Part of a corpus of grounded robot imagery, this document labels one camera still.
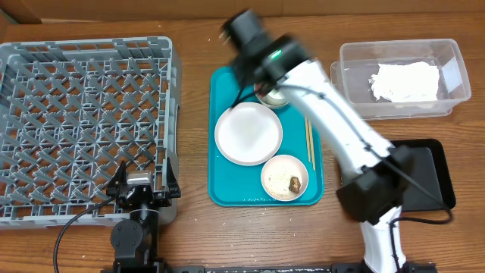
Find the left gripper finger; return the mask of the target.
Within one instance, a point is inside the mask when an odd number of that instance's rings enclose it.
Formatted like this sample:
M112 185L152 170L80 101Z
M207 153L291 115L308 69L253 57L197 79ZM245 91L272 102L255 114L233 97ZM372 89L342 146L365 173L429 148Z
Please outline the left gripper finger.
M127 166L126 162L122 161L111 179L111 185L113 187L119 187L127 183Z
M167 166L167 171L166 171L166 183L168 187L175 187L177 185L177 179L175 178L172 164L171 164L171 159L167 157L166 160L166 166Z

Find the grey round bowl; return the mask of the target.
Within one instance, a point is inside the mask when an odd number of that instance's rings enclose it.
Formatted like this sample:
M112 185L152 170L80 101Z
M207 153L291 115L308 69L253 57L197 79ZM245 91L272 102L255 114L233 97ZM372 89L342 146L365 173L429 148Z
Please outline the grey round bowl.
M253 89L256 98L268 108L279 109L289 104L289 101L282 93L275 89L269 90L269 86L265 86L262 83L254 84Z

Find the white napkin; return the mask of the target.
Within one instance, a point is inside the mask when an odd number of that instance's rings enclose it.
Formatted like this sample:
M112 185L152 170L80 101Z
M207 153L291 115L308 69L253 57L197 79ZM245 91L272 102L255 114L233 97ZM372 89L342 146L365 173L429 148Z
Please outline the white napkin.
M411 64L379 64L368 80L376 100L394 103L437 100L440 73L437 66L419 61Z

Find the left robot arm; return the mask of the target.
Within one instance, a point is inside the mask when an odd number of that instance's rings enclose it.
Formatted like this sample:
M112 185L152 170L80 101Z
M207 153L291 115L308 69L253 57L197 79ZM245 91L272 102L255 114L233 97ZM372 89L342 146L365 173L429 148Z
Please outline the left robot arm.
M176 218L181 190L171 163L168 164L162 175L166 182L163 190L153 187L150 171L129 173L124 162L108 182L107 196L129 212L128 218L118 222L111 232L113 272L170 271L158 255L158 229Z

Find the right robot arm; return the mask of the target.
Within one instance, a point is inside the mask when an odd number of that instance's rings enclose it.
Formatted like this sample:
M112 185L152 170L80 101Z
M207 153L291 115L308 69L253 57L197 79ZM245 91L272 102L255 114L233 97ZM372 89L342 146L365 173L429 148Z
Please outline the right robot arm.
M396 148L364 121L310 51L291 35L270 36L254 11L226 20L221 37L236 50L232 65L241 87L260 83L282 92L330 145L343 176L337 198L361 226L367 269L401 272L399 216L413 165L409 149Z

